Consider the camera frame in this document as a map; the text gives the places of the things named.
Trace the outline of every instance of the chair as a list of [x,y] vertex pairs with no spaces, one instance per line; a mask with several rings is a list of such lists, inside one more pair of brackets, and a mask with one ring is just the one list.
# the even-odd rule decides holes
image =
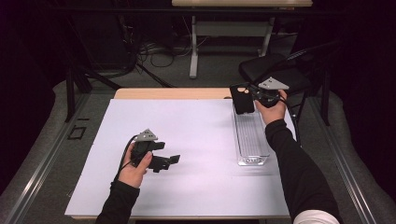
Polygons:
[[315,95],[322,87],[321,116],[329,125],[329,81],[330,66],[338,55],[340,42],[332,41],[308,49],[302,49],[292,53],[288,57],[281,54],[268,54],[239,64],[239,74],[245,81],[258,85],[269,77],[288,85],[288,96],[303,94],[299,104],[291,105],[291,108],[299,106],[296,115],[297,122],[303,111],[305,99]]

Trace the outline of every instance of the gray carpet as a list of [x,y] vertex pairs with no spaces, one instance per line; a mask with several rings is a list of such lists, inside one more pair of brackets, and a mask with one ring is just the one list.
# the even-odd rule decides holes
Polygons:
[[[163,78],[177,87],[228,87],[231,84],[243,82],[237,73],[237,65],[257,55],[260,40],[246,38],[206,40],[200,47],[198,65],[198,78],[190,79],[190,57],[176,57],[170,66],[161,68],[153,66],[146,60],[144,65],[154,74]],[[272,52],[288,54],[292,39],[283,39],[272,43]],[[155,55],[152,61],[166,62],[170,60],[163,55]],[[157,87],[161,86],[152,78],[139,70],[134,70],[127,76],[113,78],[123,87]],[[65,127],[65,86],[61,83],[54,88],[57,93],[57,102],[52,114],[42,133],[32,148],[30,154],[18,171],[6,191],[0,197],[0,221],[2,223],[93,223],[92,220],[74,220],[64,215],[64,210],[70,200],[69,194],[77,184],[83,164],[91,148],[91,144],[100,126],[106,107],[114,91],[102,83],[91,80],[94,91],[90,95],[80,97],[80,110],[77,116]],[[331,185],[336,200],[339,202],[341,216],[345,223],[366,223],[351,198],[350,189],[346,187],[343,177],[332,152],[332,143],[329,136],[321,126],[318,119],[317,99],[311,99],[304,108],[299,124],[299,130],[304,150],[314,159],[325,174]],[[364,164],[359,160],[353,146],[350,143],[347,123],[344,117],[342,102],[331,95],[330,123],[327,131],[333,133],[333,137],[347,160],[353,175],[359,183],[362,195],[368,207],[375,216],[376,223],[392,223],[396,220],[396,207],[381,188],[374,182]],[[58,141],[62,130],[63,141]],[[53,156],[50,171],[42,176],[44,183],[38,185],[37,191],[32,195],[33,200],[28,201],[25,207],[21,204],[21,195],[28,186],[29,180],[35,176],[37,167],[42,164],[43,158],[47,157],[54,147],[59,152]],[[267,220],[266,223],[290,223],[287,219]]]

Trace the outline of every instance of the table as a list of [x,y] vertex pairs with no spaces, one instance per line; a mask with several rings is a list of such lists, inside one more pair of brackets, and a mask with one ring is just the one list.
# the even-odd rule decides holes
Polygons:
[[[123,150],[128,138],[150,128],[166,143],[154,154],[181,157],[167,171],[148,171],[131,218],[289,217],[275,152],[271,149],[264,166],[237,165],[233,103],[224,99],[230,95],[226,88],[118,90],[65,214],[95,218],[100,213],[122,154],[116,148]],[[294,130],[289,115],[286,121]]]
[[[172,0],[174,7],[311,7],[311,0]],[[191,22],[190,78],[197,78],[198,35],[263,36],[259,56],[264,56],[271,38],[275,18],[268,21],[197,21]]]

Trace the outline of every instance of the dark background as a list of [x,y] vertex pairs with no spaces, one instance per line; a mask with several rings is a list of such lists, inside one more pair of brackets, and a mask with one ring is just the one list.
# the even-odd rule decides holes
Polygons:
[[[62,2],[75,4],[77,1]],[[121,69],[130,65],[128,49],[121,44],[117,20],[107,17],[97,26],[81,17],[73,18],[80,32],[101,30],[117,32],[103,36],[85,34],[81,39],[94,38],[91,44],[94,57],[87,55],[83,42],[70,29],[65,20],[49,21],[35,1],[2,1],[0,6],[0,90],[1,98],[1,149],[0,191],[17,172],[41,128],[46,122],[54,102],[52,88],[65,79],[70,61],[88,67]],[[97,4],[108,4],[100,1]],[[170,1],[135,1],[138,7],[159,4],[170,7]],[[395,4],[372,1],[314,1],[314,8],[345,10],[345,17],[335,19],[307,19],[297,37],[293,50],[338,38],[343,41],[342,55],[332,70],[331,90],[344,102],[346,119],[353,145],[372,172],[377,183],[396,201],[396,102],[394,62],[396,60]],[[136,19],[141,34],[165,46],[172,46],[172,33],[177,29],[175,18],[142,16]],[[61,43],[54,34],[61,34]],[[69,46],[64,52],[63,46]],[[106,63],[103,55],[117,53],[117,58]]]

